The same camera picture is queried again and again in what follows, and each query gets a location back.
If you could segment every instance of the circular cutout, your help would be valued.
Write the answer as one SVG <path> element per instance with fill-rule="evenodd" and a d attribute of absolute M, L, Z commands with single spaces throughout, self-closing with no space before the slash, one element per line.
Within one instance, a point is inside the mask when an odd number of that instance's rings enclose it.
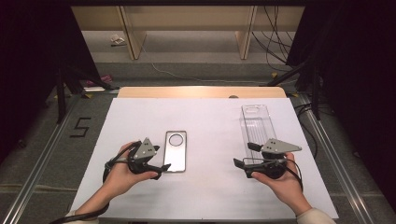
<path fill-rule="evenodd" d="M 174 147 L 178 147 L 183 143 L 183 137 L 178 133 L 174 133 L 169 137 L 169 143 Z"/>

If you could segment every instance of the wrist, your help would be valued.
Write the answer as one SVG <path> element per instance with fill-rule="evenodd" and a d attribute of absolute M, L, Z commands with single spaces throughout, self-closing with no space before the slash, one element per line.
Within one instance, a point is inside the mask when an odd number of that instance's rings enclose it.
<path fill-rule="evenodd" d="M 104 208 L 114 197 L 109 195 L 105 189 L 99 188 L 91 198 L 85 202 L 78 210 L 76 215 L 96 212 Z"/>
<path fill-rule="evenodd" d="M 310 210 L 312 208 L 311 204 L 306 200 L 306 198 L 302 198 L 301 200 L 295 200 L 289 204 L 291 210 L 293 210 L 296 216 Z"/>

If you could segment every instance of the white table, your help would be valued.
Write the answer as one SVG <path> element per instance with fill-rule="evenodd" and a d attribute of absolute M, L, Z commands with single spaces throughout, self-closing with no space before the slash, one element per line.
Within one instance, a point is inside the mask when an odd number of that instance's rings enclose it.
<path fill-rule="evenodd" d="M 267 105 L 279 140 L 303 148 L 295 152 L 304 194 L 313 206 L 338 218 L 290 100 L 114 99 L 72 209 L 102 184 L 104 164 L 124 143 L 149 137 L 160 150 L 150 164 L 162 165 L 165 132 L 187 131 L 186 172 L 163 174 L 114 199 L 105 218 L 147 221 L 257 221 L 295 215 L 274 193 L 233 165 L 246 157 L 240 128 L 241 105 Z"/>

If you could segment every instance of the black cable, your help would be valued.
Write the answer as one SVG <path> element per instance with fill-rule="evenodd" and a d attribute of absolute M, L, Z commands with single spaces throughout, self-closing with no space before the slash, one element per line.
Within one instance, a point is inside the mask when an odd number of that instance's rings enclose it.
<path fill-rule="evenodd" d="M 139 146 L 139 144 L 141 144 L 140 141 L 133 142 L 131 145 L 129 145 L 128 147 L 123 149 L 119 154 L 117 154 L 116 157 L 114 157 L 110 161 L 106 162 L 105 171 L 103 173 L 103 182 L 105 182 L 108 174 L 111 171 L 111 168 L 114 166 L 115 163 L 121 163 L 121 162 L 125 163 L 125 161 L 118 161 L 120 156 L 122 154 L 124 154 L 124 152 L 126 152 L 127 150 L 130 150 L 131 148 L 135 148 L 135 147 Z M 85 220 L 85 219 L 89 219 L 89 218 L 93 218 L 93 217 L 99 217 L 105 211 L 107 211 L 109 206 L 110 206 L 110 203 L 106 204 L 105 207 L 103 207 L 102 209 L 100 209 L 98 211 L 94 211 L 94 212 L 90 212 L 90 213 L 86 213 L 86 214 L 81 214 L 81 215 L 75 215 L 75 216 L 71 216 L 71 217 L 61 217 L 61 218 L 58 218 L 58 219 L 50 222 L 49 224 L 62 224 L 62 223 L 66 223 L 66 222 L 79 221 L 79 220 Z"/>
<path fill-rule="evenodd" d="M 286 61 L 284 61 L 283 59 L 281 59 L 279 56 L 277 56 L 275 53 L 273 53 L 270 49 L 268 49 L 267 47 L 264 46 L 264 44 L 259 40 L 259 38 L 252 32 L 253 37 L 257 40 L 257 43 L 259 43 L 259 45 L 265 49 L 265 51 L 269 54 L 271 54 L 272 56 L 274 56 L 275 58 L 277 58 L 278 60 L 280 60 L 282 63 L 286 63 Z"/>
<path fill-rule="evenodd" d="M 265 38 L 269 39 L 270 41 L 272 41 L 272 42 L 274 42 L 274 43 L 281 44 L 282 46 L 291 48 L 290 45 L 284 44 L 284 43 L 282 43 L 282 42 L 277 42 L 277 41 L 275 41 L 275 40 L 271 40 L 270 37 L 268 37 L 268 35 L 266 35 L 266 34 L 264 33 L 264 31 L 262 31 L 262 35 L 263 35 Z"/>
<path fill-rule="evenodd" d="M 293 42 L 293 38 L 291 38 L 291 36 L 289 35 L 289 32 L 286 32 L 286 34 L 289 36 L 291 42 Z"/>
<path fill-rule="evenodd" d="M 102 215 L 105 211 L 107 211 L 108 207 L 110 206 L 110 203 L 106 204 L 106 206 L 98 211 L 91 212 L 91 213 L 86 213 L 86 214 L 81 214 L 81 215 L 75 215 L 71 217 L 61 217 L 58 218 L 49 224 L 62 224 L 66 222 L 72 222 L 72 221 L 79 221 L 79 220 L 85 220 L 93 217 L 98 217 Z"/>
<path fill-rule="evenodd" d="M 271 24 L 271 27 L 273 28 L 273 32 L 271 33 L 271 40 L 272 40 L 273 34 L 275 33 L 275 34 L 276 34 L 276 38 L 277 38 L 278 43 L 279 43 L 280 51 L 282 52 L 283 57 L 284 57 L 285 59 L 287 59 L 287 57 L 285 56 L 285 53 L 283 52 L 283 49 L 282 49 L 282 47 L 281 47 L 281 44 L 280 44 L 280 43 L 282 43 L 282 40 L 280 39 L 279 33 L 277 32 L 277 14 L 278 14 L 278 12 L 279 12 L 279 7 L 278 7 L 278 6 L 275 6 L 275 7 L 274 7 L 274 14 L 275 14 L 275 21 L 274 21 L 274 24 L 272 23 L 272 20 L 271 20 L 269 14 L 268 14 L 268 11 L 267 11 L 267 8 L 266 8 L 266 7 L 264 7 L 264 11 L 265 11 L 265 14 L 267 15 L 268 21 L 269 21 L 270 24 Z"/>
<path fill-rule="evenodd" d="M 287 167 L 287 166 L 285 166 L 285 165 L 283 165 L 283 164 L 282 164 L 282 166 L 283 166 L 287 171 L 289 171 L 292 175 L 294 175 L 294 177 L 296 177 L 298 183 L 300 184 L 301 191 L 304 191 L 304 186 L 303 186 L 303 175 L 301 174 L 300 167 L 298 166 L 298 164 L 297 164 L 295 161 L 292 161 L 292 160 L 287 160 L 287 161 L 291 161 L 291 162 L 294 163 L 294 165 L 297 167 L 297 170 L 298 170 L 298 173 L 299 173 L 300 176 L 298 176 L 298 175 L 297 175 L 294 171 L 292 171 L 289 167 Z"/>
<path fill-rule="evenodd" d="M 297 106 L 294 107 L 294 110 L 296 110 L 296 109 L 299 108 L 299 107 L 302 107 L 302 106 L 309 106 L 309 105 L 311 105 L 311 103 L 305 104 L 305 105 L 297 105 Z"/>

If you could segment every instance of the cable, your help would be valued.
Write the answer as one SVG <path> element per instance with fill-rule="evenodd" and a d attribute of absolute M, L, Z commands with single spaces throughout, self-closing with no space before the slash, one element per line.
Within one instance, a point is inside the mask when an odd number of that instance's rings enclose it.
<path fill-rule="evenodd" d="M 303 186 L 303 175 L 301 173 L 300 170 L 300 166 L 298 166 L 298 164 L 295 161 L 292 160 L 287 160 L 287 161 L 291 161 L 294 163 L 294 165 L 297 167 L 298 173 L 299 175 L 297 175 L 294 171 L 292 171 L 289 167 L 285 166 L 284 164 L 280 163 L 287 171 L 289 171 L 292 175 L 294 175 L 294 177 L 296 177 L 298 183 L 300 184 L 301 187 L 301 191 L 304 191 L 304 186 Z"/>
<path fill-rule="evenodd" d="M 142 46 L 142 50 L 143 50 L 145 53 L 147 53 L 147 52 L 146 52 L 146 49 L 145 49 L 143 46 Z M 157 68 L 157 67 L 154 65 L 154 63 L 151 63 L 151 65 L 152 65 L 152 67 L 153 67 L 157 72 L 159 72 L 159 73 L 165 73 L 165 74 L 170 75 L 170 76 L 172 76 L 172 77 L 183 78 L 183 79 L 192 79 L 192 80 L 201 81 L 201 82 L 255 83 L 255 84 L 267 84 L 267 83 L 268 83 L 268 82 L 258 82 L 258 81 L 240 81 L 240 80 L 238 80 L 238 81 L 231 81 L 231 80 L 222 80 L 222 79 L 200 79 L 200 78 L 197 78 L 197 77 L 181 77 L 181 76 L 175 75 L 175 74 L 173 74 L 173 73 L 171 73 L 171 72 L 160 70 L 159 68 Z M 288 84 L 288 83 L 291 83 L 291 82 L 294 82 L 294 81 L 297 81 L 297 79 L 292 80 L 292 81 L 290 81 L 290 82 L 283 83 L 283 84 Z"/>
<path fill-rule="evenodd" d="M 262 35 L 263 35 L 265 38 L 269 39 L 270 41 L 272 41 L 272 42 L 274 42 L 274 43 L 281 44 L 281 45 L 283 45 L 283 46 L 285 46 L 285 47 L 291 48 L 290 45 L 287 45 L 287 44 L 284 44 L 284 43 L 281 43 L 281 42 L 277 42 L 277 41 L 275 41 L 275 40 L 270 39 L 270 37 L 268 37 L 268 36 L 264 33 L 264 31 L 262 31 Z"/>
<path fill-rule="evenodd" d="M 289 36 L 291 42 L 293 42 L 293 38 L 291 38 L 291 36 L 289 35 L 289 32 L 286 32 L 286 34 Z"/>
<path fill-rule="evenodd" d="M 105 170 L 104 170 L 104 173 L 103 173 L 103 182 L 105 182 L 105 180 L 106 180 L 108 174 L 110 173 L 111 168 L 114 166 L 114 164 L 115 163 L 119 163 L 119 162 L 123 162 L 123 161 L 118 161 L 120 156 L 122 154 L 124 154 L 124 152 L 126 152 L 127 150 L 131 150 L 132 148 L 135 148 L 138 145 L 139 145 L 139 142 L 133 142 L 131 145 L 129 145 L 128 147 L 123 149 L 119 154 L 117 154 L 117 156 L 115 158 L 113 158 L 110 161 L 106 162 Z M 110 203 L 106 204 L 105 207 L 103 207 L 102 209 L 100 209 L 98 211 L 94 211 L 94 212 L 90 212 L 90 213 L 86 213 L 86 214 L 81 214 L 81 215 L 75 215 L 75 216 L 71 216 L 71 217 L 61 217 L 61 218 L 58 218 L 58 219 L 56 219 L 54 221 L 51 221 L 50 224 L 61 224 L 61 223 L 66 223 L 66 222 L 85 220 L 85 219 L 89 219 L 89 218 L 93 218 L 93 217 L 99 217 L 105 211 L 107 211 L 109 206 L 110 206 Z"/>
<path fill-rule="evenodd" d="M 259 40 L 259 38 L 257 38 L 257 36 L 254 34 L 254 32 L 252 32 L 253 37 L 257 40 L 257 42 L 259 43 L 259 45 L 265 49 L 265 51 L 269 54 L 271 54 L 272 56 L 274 56 L 275 58 L 277 58 L 278 60 L 280 60 L 282 63 L 286 63 L 285 60 L 281 59 L 279 56 L 277 56 L 275 53 L 273 53 L 270 49 L 268 49 L 267 47 L 264 46 L 264 44 Z"/>
<path fill-rule="evenodd" d="M 274 14 L 275 14 L 275 21 L 274 21 L 274 23 L 272 23 L 272 20 L 271 20 L 269 14 L 268 14 L 268 11 L 267 11 L 266 6 L 264 6 L 264 11 L 265 11 L 265 14 L 267 15 L 268 21 L 269 21 L 270 24 L 271 24 L 271 27 L 273 28 L 273 32 L 271 33 L 271 38 L 270 38 L 270 40 L 272 40 L 272 36 L 273 36 L 274 34 L 276 34 L 276 37 L 277 37 L 277 40 L 278 40 L 278 43 L 279 43 L 280 51 L 282 52 L 283 57 L 284 57 L 285 59 L 287 59 L 287 57 L 285 56 L 285 54 L 284 54 L 284 52 L 283 52 L 283 49 L 282 49 L 282 47 L 281 47 L 281 45 L 283 45 L 282 40 L 280 39 L 279 34 L 278 34 L 278 32 L 277 32 L 277 14 L 278 14 L 278 12 L 279 12 L 279 7 L 278 7 L 278 6 L 275 6 L 275 7 L 274 7 Z"/>

